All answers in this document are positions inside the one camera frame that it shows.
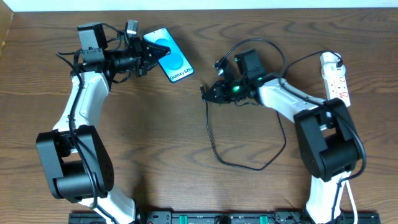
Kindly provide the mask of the blue screen smartphone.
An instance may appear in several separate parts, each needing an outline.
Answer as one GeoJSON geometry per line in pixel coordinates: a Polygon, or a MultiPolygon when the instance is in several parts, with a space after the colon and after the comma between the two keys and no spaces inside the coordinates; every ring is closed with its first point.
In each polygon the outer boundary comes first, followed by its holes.
{"type": "Polygon", "coordinates": [[[143,38],[170,49],[170,53],[159,59],[159,65],[171,83],[178,82],[194,73],[190,62],[166,28],[147,33],[143,35],[143,38]]]}

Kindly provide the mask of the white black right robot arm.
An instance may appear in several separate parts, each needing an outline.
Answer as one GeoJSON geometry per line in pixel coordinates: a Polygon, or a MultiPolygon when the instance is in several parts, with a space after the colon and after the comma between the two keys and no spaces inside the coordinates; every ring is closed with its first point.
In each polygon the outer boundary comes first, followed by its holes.
{"type": "Polygon", "coordinates": [[[231,103],[254,98],[295,125],[300,155],[312,175],[310,198],[305,207],[315,223],[334,223],[340,215],[341,189],[350,179],[358,160],[366,167],[366,153],[345,102],[340,98],[314,98],[290,85],[283,73],[267,73],[255,50],[238,54],[242,74],[237,80],[223,57],[214,66],[224,77],[206,90],[205,103],[231,103]]]}

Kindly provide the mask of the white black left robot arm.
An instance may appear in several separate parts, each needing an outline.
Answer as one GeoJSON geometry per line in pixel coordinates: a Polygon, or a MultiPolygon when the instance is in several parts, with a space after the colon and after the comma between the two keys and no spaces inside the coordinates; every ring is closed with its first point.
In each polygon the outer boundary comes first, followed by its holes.
{"type": "Polygon", "coordinates": [[[105,27],[104,22],[78,26],[81,47],[68,61],[70,97],[53,129],[37,136],[37,152],[53,197],[87,206],[106,223],[146,223],[145,213],[115,185],[97,127],[115,76],[141,77],[170,49],[141,39],[135,20],[116,31],[118,46],[110,49],[105,27]]]}

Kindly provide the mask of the white charger adapter plug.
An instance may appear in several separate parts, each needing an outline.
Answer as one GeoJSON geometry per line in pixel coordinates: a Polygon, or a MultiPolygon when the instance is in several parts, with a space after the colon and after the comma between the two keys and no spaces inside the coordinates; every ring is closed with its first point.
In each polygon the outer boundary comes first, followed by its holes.
{"type": "Polygon", "coordinates": [[[321,75],[323,79],[343,77],[346,68],[343,64],[341,55],[334,52],[324,52],[320,56],[321,75]]]}

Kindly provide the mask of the white power strip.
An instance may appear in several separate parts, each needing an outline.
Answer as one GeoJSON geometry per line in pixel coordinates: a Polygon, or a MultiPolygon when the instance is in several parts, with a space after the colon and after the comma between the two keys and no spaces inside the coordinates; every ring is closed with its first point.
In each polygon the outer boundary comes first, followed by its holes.
{"type": "Polygon", "coordinates": [[[351,106],[345,76],[329,78],[327,80],[324,79],[324,85],[326,89],[326,97],[328,100],[338,98],[344,102],[346,107],[351,106]]]}

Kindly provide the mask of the brown cardboard panel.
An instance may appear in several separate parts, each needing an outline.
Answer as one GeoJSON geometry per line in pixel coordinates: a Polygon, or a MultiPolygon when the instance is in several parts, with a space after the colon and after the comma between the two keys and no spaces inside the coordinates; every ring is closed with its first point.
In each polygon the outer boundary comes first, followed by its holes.
{"type": "Polygon", "coordinates": [[[0,2],[0,54],[4,50],[6,44],[6,38],[9,33],[12,20],[14,18],[14,12],[7,6],[7,4],[1,0],[0,2]]]}

